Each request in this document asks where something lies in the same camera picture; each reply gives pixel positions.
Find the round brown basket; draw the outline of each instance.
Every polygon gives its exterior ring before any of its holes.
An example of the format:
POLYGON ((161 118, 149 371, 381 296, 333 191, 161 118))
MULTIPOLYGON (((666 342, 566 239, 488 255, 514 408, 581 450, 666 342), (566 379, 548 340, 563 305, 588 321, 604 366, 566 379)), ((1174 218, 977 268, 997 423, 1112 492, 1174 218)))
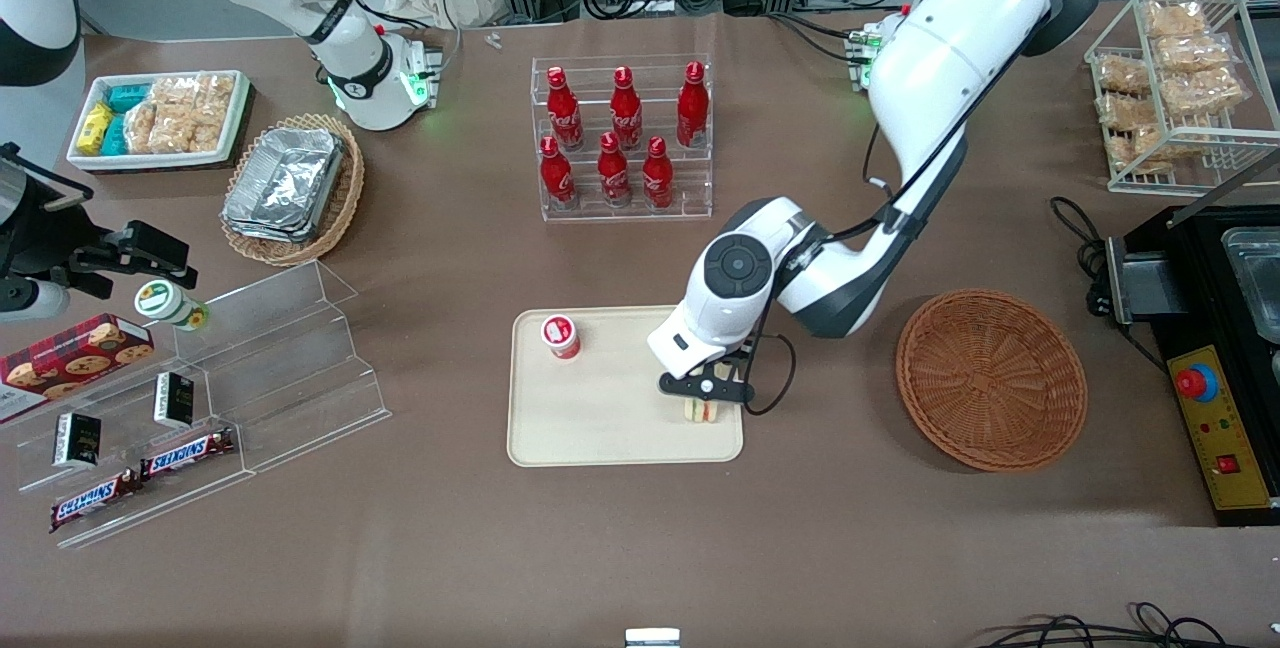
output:
POLYGON ((320 234, 306 242, 306 243, 285 243, 282 241, 265 241, 262 238, 250 238, 236 233, 228 224, 223 223, 223 233, 227 236, 232 247, 236 251, 252 260, 259 260, 265 264, 285 268, 291 265, 298 265, 306 263, 311 259, 317 259, 338 245, 342 239, 342 234, 347 232, 347 227, 351 225, 352 216, 356 215, 356 205, 360 202, 360 191, 365 187, 365 160, 360 155, 360 146, 356 145, 356 137, 352 136, 351 131, 334 120, 329 115, 297 115, 294 118, 285 118, 279 120, 271 128, 265 129, 262 133, 253 138, 253 142, 242 152, 239 161, 236 164, 236 173, 232 174, 232 181, 227 187, 227 192, 230 193, 236 188, 236 182, 239 179, 244 164, 248 161, 250 154, 257 147, 262 136, 266 136, 268 131, 274 128, 302 128, 302 129, 316 129, 324 128, 332 133, 340 136, 346 150, 342 154, 342 164, 338 166, 340 172, 338 179, 334 182, 333 191, 329 193, 329 204, 325 206, 324 216, 320 219, 320 234))
POLYGON ((897 387, 924 435, 979 470, 1037 470, 1084 426, 1075 350, 1032 306, 997 291, 955 291, 915 311, 897 343, 897 387))

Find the red cookie box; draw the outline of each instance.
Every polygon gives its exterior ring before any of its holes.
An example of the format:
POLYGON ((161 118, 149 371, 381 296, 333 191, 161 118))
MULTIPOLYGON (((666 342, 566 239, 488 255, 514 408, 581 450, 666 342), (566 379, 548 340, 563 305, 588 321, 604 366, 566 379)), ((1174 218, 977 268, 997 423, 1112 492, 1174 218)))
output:
POLYGON ((155 352, 151 333, 101 314, 0 361, 0 424, 155 352))

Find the yellow snack box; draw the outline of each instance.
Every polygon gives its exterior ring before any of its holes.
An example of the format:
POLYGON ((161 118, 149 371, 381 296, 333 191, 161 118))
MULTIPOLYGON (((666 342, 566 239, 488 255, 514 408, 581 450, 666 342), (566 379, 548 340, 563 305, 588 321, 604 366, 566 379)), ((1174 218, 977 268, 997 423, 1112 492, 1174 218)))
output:
POLYGON ((113 114, 111 109, 101 101, 92 106, 81 132, 76 137, 76 150, 83 152, 86 156, 99 155, 102 151, 102 138, 106 136, 106 128, 111 124, 114 117, 115 114, 113 114))

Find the black package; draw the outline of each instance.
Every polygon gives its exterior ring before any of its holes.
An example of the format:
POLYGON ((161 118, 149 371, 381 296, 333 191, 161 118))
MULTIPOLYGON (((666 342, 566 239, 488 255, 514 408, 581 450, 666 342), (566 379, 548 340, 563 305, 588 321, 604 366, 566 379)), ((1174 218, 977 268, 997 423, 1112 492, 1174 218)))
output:
POLYGON ((196 382, 177 373, 156 375, 155 421, 169 428, 191 428, 196 415, 196 382))
POLYGON ((101 442, 101 420, 81 414, 63 414, 58 416, 52 465, 56 467, 96 466, 101 442))

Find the red switch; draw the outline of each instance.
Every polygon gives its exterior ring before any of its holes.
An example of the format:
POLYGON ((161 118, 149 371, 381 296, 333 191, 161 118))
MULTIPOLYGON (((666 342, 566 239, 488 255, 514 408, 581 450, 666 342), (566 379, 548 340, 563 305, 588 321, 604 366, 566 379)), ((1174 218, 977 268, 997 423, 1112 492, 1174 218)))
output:
POLYGON ((1217 473, 1239 473, 1240 462, 1235 460, 1235 456, 1219 456, 1217 457, 1217 473))
POLYGON ((1207 365, 1194 364, 1178 371, 1174 387, 1179 396, 1207 403, 1217 397, 1217 375, 1207 365))

